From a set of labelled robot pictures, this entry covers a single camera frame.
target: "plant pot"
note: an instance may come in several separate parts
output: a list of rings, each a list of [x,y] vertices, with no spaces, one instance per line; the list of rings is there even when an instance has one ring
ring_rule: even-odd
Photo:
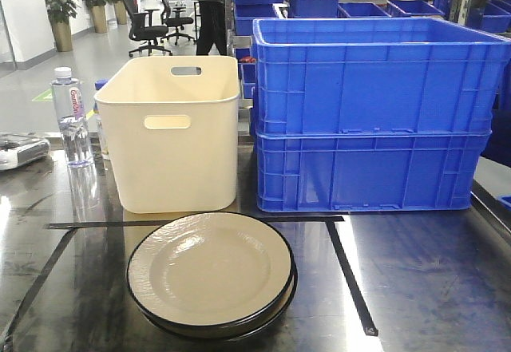
[[[93,18],[94,29],[96,33],[106,33],[108,31],[106,25],[106,13],[104,6],[94,6],[90,10],[90,15]]]
[[[71,40],[71,27],[66,22],[54,22],[51,24],[51,31],[55,38],[57,51],[73,50],[73,41]]]
[[[115,2],[113,4],[113,9],[115,10],[115,18],[117,19],[117,24],[126,25],[128,23],[128,17],[126,14],[125,4],[122,1]]]

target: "bin handle hole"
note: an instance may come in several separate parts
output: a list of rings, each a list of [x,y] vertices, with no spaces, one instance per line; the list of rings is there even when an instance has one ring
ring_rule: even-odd
[[[149,130],[187,129],[192,125],[188,115],[148,115],[144,126]]]
[[[202,69],[197,66],[175,66],[170,69],[170,73],[177,77],[201,75]]]

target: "scale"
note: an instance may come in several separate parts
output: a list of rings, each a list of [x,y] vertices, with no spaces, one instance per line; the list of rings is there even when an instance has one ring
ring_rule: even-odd
[[[0,134],[0,171],[11,170],[47,156],[47,139],[21,134]]]

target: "person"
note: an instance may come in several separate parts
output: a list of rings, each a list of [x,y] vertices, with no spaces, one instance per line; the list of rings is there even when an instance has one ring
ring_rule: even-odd
[[[208,55],[213,43],[220,55],[227,55],[224,0],[199,0],[199,12],[197,55]]]

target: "stacked plates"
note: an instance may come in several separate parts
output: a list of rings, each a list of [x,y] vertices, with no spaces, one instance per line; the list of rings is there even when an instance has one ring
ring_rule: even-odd
[[[130,292],[157,326],[191,338],[238,338],[268,326],[291,302],[293,255],[273,227],[214,212],[158,228],[133,252]]]

